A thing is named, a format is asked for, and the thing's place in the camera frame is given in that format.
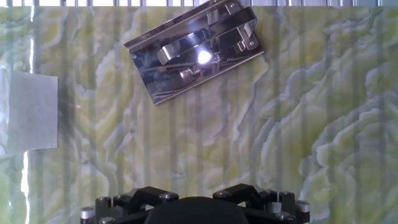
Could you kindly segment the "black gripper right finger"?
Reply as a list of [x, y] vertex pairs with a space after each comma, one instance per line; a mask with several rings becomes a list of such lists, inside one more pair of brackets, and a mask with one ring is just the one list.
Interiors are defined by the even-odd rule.
[[309, 224], [310, 203], [291, 191], [277, 192], [258, 185], [237, 184], [213, 193], [214, 200], [234, 204], [248, 224]]

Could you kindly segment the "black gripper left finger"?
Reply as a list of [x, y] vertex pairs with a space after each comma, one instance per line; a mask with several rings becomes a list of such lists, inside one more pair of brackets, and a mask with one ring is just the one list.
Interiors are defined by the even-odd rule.
[[174, 202], [179, 195], [155, 187], [133, 188], [125, 194], [95, 199], [93, 206], [80, 209], [80, 224], [144, 223], [149, 216], [146, 206]]

